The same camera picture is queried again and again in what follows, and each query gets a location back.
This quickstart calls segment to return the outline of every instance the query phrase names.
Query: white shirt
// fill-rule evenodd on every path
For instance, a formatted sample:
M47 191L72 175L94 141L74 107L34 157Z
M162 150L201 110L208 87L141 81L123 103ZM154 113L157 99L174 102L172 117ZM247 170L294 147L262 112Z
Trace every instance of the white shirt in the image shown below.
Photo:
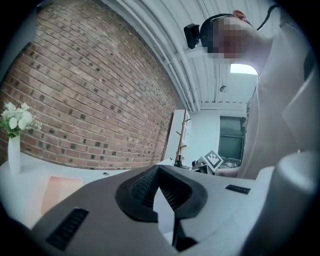
M304 60L309 49L304 35L289 24L273 37L252 98L238 178L255 179L262 168L275 166L282 157L299 149L282 112L304 83Z

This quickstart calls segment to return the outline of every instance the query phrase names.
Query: white vase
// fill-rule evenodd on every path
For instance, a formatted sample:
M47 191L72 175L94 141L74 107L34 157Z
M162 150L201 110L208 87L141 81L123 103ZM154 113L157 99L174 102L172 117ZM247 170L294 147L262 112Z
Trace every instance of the white vase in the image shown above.
M8 162L10 171L13 175L17 175L21 171L20 163L20 135L9 138L8 144Z

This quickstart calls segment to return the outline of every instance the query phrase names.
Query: white ceiling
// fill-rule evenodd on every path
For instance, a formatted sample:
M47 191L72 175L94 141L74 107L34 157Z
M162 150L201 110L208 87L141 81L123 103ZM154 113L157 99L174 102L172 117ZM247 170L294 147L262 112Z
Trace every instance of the white ceiling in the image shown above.
M170 75L185 107L192 111L232 105L243 106L252 96L257 76L230 73L230 65L208 56L199 45L187 46L184 27L202 25L210 16L242 11L259 27L264 21L268 0L102 0L122 15L144 38ZM267 37L277 31L279 10L274 10L260 31Z

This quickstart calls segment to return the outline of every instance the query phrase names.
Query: ceiling light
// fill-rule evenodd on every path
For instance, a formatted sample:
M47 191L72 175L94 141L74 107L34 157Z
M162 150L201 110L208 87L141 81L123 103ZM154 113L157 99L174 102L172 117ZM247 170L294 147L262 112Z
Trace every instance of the ceiling light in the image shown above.
M232 63L230 66L230 73L258 75L257 71L252 66L234 63Z

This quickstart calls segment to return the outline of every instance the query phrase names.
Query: cable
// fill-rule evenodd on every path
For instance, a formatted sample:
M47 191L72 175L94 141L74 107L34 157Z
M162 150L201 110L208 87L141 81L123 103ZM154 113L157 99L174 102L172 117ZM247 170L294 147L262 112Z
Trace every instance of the cable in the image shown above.
M262 22L262 24L260 25L260 27L257 28L258 31L259 31L260 29L262 29L262 28L264 27L264 25L267 23L267 21L268 21L269 18L270 18L271 12L272 12L275 8L278 8L278 7L280 7L279 4L274 4L274 5L272 5L272 6L268 9L268 13L267 13L264 21Z

